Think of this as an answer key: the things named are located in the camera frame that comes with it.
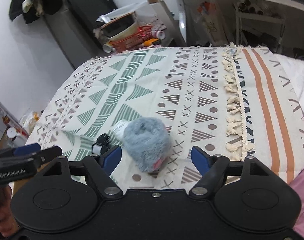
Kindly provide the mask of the person's left hand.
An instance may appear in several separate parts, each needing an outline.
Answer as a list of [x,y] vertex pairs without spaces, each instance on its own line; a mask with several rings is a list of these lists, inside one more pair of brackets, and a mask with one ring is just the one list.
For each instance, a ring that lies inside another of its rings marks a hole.
[[12,189],[9,185],[2,189],[4,198],[0,203],[0,233],[3,237],[9,237],[18,231],[19,226],[10,209]]

